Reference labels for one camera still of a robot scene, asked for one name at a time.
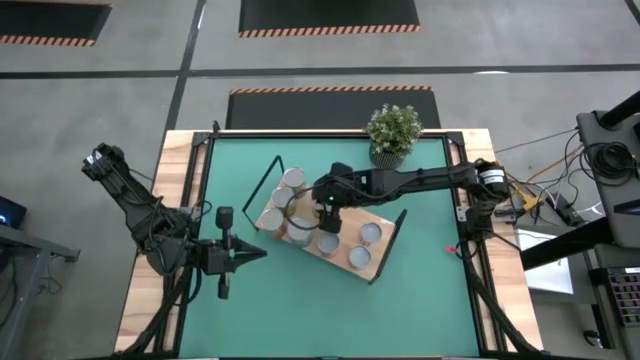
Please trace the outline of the Oranges can white label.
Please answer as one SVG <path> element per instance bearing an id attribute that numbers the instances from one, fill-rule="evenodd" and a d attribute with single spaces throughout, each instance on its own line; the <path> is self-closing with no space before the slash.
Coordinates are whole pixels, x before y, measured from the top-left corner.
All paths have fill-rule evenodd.
<path id="1" fill-rule="evenodd" d="M 372 256 L 370 251 L 364 246 L 351 248 L 347 256 L 349 266 L 355 270 L 363 270 L 367 268 L 371 259 Z"/>

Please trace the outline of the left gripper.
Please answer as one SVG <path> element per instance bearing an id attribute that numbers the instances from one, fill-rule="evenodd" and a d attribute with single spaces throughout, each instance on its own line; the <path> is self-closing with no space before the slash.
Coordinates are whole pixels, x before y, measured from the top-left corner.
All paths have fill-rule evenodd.
<path id="1" fill-rule="evenodd" d="M 230 251 L 232 250 L 231 228 L 233 225 L 233 208 L 221 206 L 216 210 L 216 226 L 222 231 L 222 239 L 214 240 L 205 247 L 201 255 L 200 268 L 205 275 L 218 275 L 218 298 L 226 300 L 229 297 L 231 270 Z M 234 240 L 236 252 L 247 253 L 234 257 L 234 271 L 241 266 L 266 257 L 266 251 L 241 239 Z"/>

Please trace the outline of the Cherries can blue label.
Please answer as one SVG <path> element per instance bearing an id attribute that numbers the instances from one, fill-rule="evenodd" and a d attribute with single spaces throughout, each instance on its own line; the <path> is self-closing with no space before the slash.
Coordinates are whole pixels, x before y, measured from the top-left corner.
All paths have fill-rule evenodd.
<path id="1" fill-rule="evenodd" d="M 294 246 L 306 248 L 312 243 L 313 227 L 312 222 L 293 217 L 287 224 L 286 239 Z"/>

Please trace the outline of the green table mat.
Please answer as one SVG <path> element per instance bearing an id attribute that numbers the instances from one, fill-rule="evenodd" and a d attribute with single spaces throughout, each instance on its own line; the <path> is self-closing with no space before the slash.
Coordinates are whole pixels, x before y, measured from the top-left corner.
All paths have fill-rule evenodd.
<path id="1" fill-rule="evenodd" d="M 189 305 L 179 354 L 204 357 L 475 356 L 479 352 L 456 217 L 447 190 L 373 208 L 402 227 L 368 283 L 252 227 L 287 167 L 310 180 L 334 162 L 370 167 L 363 139 L 219 139 L 206 198 L 234 210 L 234 232 L 266 251 L 230 278 L 227 299 L 205 277 Z"/>

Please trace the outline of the white sheet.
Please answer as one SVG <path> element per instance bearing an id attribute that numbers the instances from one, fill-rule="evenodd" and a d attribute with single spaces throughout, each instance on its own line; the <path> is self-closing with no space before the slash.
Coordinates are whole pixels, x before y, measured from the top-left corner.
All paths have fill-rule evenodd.
<path id="1" fill-rule="evenodd" d="M 545 241 L 555 238 L 555 235 L 523 228 L 516 228 L 515 234 L 519 248 L 525 251 Z M 573 294 L 569 259 L 567 257 L 525 271 L 527 285 L 533 290 L 550 291 L 560 294 Z"/>

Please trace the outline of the dark device with blue light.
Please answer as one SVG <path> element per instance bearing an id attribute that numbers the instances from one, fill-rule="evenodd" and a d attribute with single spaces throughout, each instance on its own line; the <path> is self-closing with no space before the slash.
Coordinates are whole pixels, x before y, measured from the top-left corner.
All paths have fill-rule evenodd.
<path id="1" fill-rule="evenodd" d="M 27 208 L 0 196 L 0 225 L 19 229 L 26 216 Z"/>

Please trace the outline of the purple label can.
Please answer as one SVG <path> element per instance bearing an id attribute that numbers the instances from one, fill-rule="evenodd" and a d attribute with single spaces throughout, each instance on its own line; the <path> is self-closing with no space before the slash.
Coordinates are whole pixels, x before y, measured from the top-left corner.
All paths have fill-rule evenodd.
<path id="1" fill-rule="evenodd" d="M 283 173 L 282 183 L 294 192 L 298 192 L 306 186 L 305 172 L 299 167 L 288 168 Z"/>

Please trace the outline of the grey metal desk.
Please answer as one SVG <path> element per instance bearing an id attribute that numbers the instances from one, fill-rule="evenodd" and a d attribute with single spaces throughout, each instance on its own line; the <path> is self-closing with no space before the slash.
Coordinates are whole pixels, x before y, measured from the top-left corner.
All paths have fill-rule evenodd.
<path id="1" fill-rule="evenodd" d="M 0 226 L 0 245 L 8 247 L 16 259 L 12 305 L 0 321 L 0 360 L 12 360 L 51 256 L 76 262 L 80 250 L 8 226 Z"/>

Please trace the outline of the olive label can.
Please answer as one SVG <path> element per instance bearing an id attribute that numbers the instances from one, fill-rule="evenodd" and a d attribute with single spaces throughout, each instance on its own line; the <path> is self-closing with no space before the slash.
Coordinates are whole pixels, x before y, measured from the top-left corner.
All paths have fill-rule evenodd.
<path id="1" fill-rule="evenodd" d="M 287 215 L 295 213 L 296 198 L 294 191 L 287 186 L 279 186 L 270 197 L 272 205 Z"/>

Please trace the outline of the Mixed Fruit can red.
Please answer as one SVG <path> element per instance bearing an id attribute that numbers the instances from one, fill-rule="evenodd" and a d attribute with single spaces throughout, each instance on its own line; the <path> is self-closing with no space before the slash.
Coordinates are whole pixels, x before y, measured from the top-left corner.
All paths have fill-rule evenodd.
<path id="1" fill-rule="evenodd" d="M 335 256 L 340 248 L 340 239 L 337 234 L 321 233 L 317 242 L 317 248 L 323 257 L 331 258 Z"/>

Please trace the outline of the keyboard with coloured keys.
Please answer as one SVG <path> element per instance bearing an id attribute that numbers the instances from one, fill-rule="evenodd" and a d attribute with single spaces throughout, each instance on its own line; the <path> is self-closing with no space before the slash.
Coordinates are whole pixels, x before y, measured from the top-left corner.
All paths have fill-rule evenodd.
<path id="1" fill-rule="evenodd" d="M 606 290 L 622 327 L 640 327 L 640 268 L 612 268 Z"/>

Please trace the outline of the black floor mat striped edge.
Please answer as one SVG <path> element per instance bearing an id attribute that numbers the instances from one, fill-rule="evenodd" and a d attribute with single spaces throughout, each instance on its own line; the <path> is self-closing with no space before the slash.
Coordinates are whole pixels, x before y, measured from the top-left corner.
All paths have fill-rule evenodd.
<path id="1" fill-rule="evenodd" d="M 441 127 L 428 85 L 236 88 L 229 93 L 226 127 L 361 129 L 385 104 L 412 106 L 424 128 Z"/>
<path id="2" fill-rule="evenodd" d="M 241 38 L 419 32 L 415 0 L 241 0 Z"/>
<path id="3" fill-rule="evenodd" d="M 0 0 L 0 43 L 91 47 L 112 8 L 108 3 Z"/>

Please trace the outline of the orange label can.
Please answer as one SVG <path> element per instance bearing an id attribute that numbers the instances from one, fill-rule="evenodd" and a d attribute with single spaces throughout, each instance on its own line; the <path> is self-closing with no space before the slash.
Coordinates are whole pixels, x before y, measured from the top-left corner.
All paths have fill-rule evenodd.
<path id="1" fill-rule="evenodd" d="M 258 218 L 257 226 L 275 239 L 280 239 L 286 233 L 285 218 L 278 208 L 265 209 Z"/>

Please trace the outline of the black post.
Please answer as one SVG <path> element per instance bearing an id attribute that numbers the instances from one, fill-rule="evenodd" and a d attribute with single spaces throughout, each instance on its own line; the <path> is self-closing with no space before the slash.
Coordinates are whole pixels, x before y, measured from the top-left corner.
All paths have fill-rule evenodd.
<path id="1" fill-rule="evenodd" d="M 597 121 L 602 128 L 617 130 L 623 121 L 640 112 L 640 90 L 616 105 L 603 115 L 597 116 Z"/>

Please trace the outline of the green label can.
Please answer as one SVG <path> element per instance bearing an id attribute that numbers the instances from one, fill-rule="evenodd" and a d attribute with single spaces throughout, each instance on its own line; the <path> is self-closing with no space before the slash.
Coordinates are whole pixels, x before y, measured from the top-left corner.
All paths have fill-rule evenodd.
<path id="1" fill-rule="evenodd" d="M 374 245 L 382 238 L 382 228 L 375 222 L 365 223 L 360 227 L 359 238 L 364 246 Z"/>

